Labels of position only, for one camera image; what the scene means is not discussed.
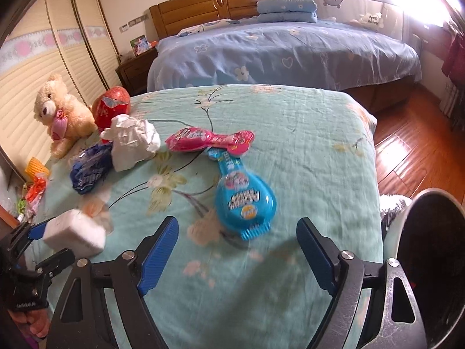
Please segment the left hand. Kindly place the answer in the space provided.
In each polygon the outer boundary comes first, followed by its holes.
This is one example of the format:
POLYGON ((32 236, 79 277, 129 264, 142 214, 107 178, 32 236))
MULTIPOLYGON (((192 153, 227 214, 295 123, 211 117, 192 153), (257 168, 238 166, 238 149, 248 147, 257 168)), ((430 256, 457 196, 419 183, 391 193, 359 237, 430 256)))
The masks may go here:
POLYGON ((9 312, 17 327, 26 336, 40 339, 48 335, 51 321, 47 309, 31 310, 26 312, 9 312))

